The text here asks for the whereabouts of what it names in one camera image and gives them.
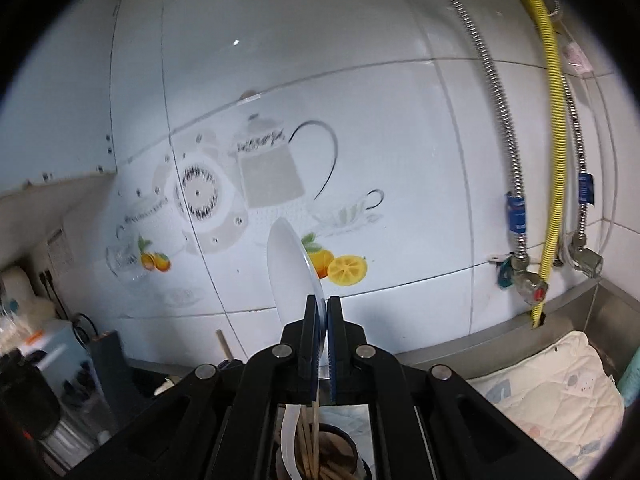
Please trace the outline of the white plastic rice spoon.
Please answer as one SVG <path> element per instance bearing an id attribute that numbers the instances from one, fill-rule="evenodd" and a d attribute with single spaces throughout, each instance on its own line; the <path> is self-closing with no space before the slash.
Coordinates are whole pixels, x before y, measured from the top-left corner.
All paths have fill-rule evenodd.
<path id="1" fill-rule="evenodd" d="M 320 368 L 326 339 L 326 302 L 322 286 L 300 237 L 290 222 L 280 218 L 273 223 L 267 243 L 267 263 L 271 290 L 280 321 L 284 325 L 301 321 L 311 307 L 312 348 L 302 353 L 299 369 L 310 382 L 310 399 L 296 401 L 284 410 L 280 447 L 283 465 L 292 479 L 301 479 L 295 467 L 294 437 L 300 409 L 306 408 L 311 434 L 311 404 L 319 397 Z"/>

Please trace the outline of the black utensil holder cup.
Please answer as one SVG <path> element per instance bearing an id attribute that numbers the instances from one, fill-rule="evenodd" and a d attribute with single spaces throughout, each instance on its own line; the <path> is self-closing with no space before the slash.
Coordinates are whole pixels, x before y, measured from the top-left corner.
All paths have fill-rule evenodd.
<path id="1" fill-rule="evenodd" d="M 294 437 L 295 467 L 302 479 L 313 479 L 311 467 L 311 434 L 302 434 L 302 426 L 297 425 Z M 345 431 L 335 426 L 319 425 L 319 479 L 367 479 L 373 478 L 372 470 L 361 457 L 356 443 Z"/>

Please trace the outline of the black electric appliance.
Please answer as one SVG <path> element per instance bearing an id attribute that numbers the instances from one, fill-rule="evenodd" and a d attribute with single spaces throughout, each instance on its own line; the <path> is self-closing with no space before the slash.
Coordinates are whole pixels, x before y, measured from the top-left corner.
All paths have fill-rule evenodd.
<path id="1" fill-rule="evenodd" d="M 96 385 L 110 409 L 119 429 L 134 418 L 139 396 L 131 381 L 119 334 L 99 333 L 87 315 L 77 313 L 72 329 L 80 344 L 87 350 Z"/>

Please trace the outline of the white quilted fish-print cloth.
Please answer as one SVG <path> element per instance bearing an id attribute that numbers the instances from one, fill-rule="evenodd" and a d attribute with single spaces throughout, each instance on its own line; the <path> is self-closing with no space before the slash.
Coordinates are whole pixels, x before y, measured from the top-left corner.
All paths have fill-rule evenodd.
<path id="1" fill-rule="evenodd" d="M 408 365 L 428 370 L 448 361 Z M 565 466 L 572 478 L 585 479 L 615 438 L 625 411 L 623 398 L 605 374 L 598 352 L 587 336 L 574 330 L 547 349 L 518 364 L 478 379 L 465 379 L 537 444 Z M 370 417 L 367 405 L 338 405 L 329 391 L 321 398 L 323 414 L 347 416 L 357 428 Z M 371 425 L 368 457 L 374 461 Z"/>

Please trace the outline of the teal soap pump bottle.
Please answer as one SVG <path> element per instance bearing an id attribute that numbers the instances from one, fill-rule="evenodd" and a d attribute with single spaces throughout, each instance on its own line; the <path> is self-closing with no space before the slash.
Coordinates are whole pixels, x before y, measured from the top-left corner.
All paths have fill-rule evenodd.
<path id="1" fill-rule="evenodd" d="M 638 398 L 640 392 L 640 348 L 634 352 L 634 356 L 617 383 L 617 389 L 623 398 L 626 408 L 631 406 Z"/>

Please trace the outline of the metal angle valve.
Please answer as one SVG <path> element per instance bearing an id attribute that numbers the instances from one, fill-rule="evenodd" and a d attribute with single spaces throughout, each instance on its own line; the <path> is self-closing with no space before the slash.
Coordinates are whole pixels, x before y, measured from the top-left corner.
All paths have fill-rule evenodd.
<path id="1" fill-rule="evenodd" d="M 587 237 L 575 232 L 570 238 L 567 255 L 575 270 L 585 274 L 587 278 L 597 278 L 603 268 L 603 257 L 586 246 Z"/>

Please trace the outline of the red-handled water valve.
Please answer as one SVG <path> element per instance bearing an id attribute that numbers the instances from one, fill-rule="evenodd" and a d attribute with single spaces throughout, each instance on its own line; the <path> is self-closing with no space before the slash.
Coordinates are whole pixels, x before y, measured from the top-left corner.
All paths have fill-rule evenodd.
<path id="1" fill-rule="evenodd" d="M 529 258 L 514 254 L 495 255 L 489 262 L 497 268 L 497 285 L 501 289 L 513 287 L 531 307 L 541 304 L 547 296 L 548 283 L 537 273 L 528 270 Z"/>

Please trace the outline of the wall power socket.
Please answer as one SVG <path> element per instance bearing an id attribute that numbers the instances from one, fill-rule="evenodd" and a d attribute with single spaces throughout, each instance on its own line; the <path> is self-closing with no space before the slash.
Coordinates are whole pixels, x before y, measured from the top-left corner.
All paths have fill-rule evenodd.
<path id="1" fill-rule="evenodd" d="M 41 271 L 39 273 L 39 279 L 45 289 L 47 289 L 49 292 L 55 292 L 52 274 L 49 269 Z"/>

